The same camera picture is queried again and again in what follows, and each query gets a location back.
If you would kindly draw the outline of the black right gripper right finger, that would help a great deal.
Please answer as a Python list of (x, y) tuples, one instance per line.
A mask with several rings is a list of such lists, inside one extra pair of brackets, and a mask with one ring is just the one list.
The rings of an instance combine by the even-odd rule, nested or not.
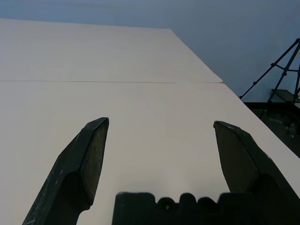
[(213, 127), (229, 190), (251, 194), (268, 224), (298, 225), (300, 199), (273, 160), (241, 128), (223, 121)]

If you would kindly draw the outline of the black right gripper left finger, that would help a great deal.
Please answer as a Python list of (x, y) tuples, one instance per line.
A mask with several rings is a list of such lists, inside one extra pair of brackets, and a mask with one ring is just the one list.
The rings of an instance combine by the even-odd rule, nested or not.
[(77, 224), (94, 203), (108, 127), (107, 117), (87, 123), (59, 154), (23, 224)]

